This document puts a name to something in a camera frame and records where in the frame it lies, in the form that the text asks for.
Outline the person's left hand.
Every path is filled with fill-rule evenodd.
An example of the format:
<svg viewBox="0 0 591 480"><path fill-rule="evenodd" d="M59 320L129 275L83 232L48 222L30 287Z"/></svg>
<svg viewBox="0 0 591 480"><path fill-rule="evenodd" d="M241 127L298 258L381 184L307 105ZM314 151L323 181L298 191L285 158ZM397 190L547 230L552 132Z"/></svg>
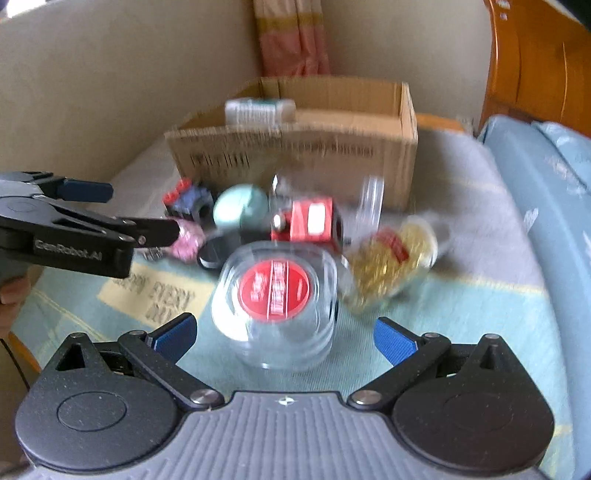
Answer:
<svg viewBox="0 0 591 480"><path fill-rule="evenodd" d="M31 282L28 275L10 279L1 285L0 337L2 339L8 337L30 291Z"/></svg>

